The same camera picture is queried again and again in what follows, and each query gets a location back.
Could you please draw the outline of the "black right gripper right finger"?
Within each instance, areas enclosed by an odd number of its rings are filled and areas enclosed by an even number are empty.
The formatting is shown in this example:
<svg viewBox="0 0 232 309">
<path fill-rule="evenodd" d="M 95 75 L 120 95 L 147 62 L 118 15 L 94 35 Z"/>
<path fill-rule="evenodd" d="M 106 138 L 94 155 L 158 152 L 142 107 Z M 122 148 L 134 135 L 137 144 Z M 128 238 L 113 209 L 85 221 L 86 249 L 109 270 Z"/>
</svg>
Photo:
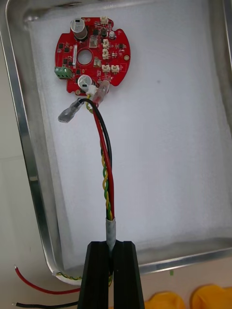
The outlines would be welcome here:
<svg viewBox="0 0 232 309">
<path fill-rule="evenodd" d="M 114 308 L 144 309 L 136 248 L 131 241 L 116 241 L 113 249 Z"/>
</svg>

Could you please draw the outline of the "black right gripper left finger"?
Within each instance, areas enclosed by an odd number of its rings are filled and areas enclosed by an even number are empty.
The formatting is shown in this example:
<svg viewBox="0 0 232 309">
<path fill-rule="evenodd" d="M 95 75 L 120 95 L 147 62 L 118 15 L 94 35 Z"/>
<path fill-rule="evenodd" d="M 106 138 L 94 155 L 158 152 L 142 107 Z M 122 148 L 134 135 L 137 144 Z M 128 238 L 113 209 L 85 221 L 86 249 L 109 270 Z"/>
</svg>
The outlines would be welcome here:
<svg viewBox="0 0 232 309">
<path fill-rule="evenodd" d="M 108 308 L 109 249 L 105 241 L 93 241 L 87 247 L 79 309 Z"/>
</svg>

